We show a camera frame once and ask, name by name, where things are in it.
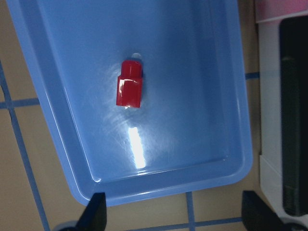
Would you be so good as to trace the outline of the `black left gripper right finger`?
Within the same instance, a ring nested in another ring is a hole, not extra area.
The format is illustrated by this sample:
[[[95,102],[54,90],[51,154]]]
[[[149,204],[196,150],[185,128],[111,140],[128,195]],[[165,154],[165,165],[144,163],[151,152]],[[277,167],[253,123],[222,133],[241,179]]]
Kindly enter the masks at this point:
[[[248,231],[296,230],[295,224],[284,224],[254,191],[243,191],[241,217]]]

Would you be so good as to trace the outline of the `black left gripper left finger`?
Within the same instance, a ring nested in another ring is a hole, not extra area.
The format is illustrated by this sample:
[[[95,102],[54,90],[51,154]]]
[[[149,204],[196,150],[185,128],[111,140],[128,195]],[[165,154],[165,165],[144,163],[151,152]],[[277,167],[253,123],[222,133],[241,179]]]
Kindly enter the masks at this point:
[[[104,231],[107,224],[107,210],[105,193],[94,193],[79,218],[76,229],[78,231]]]

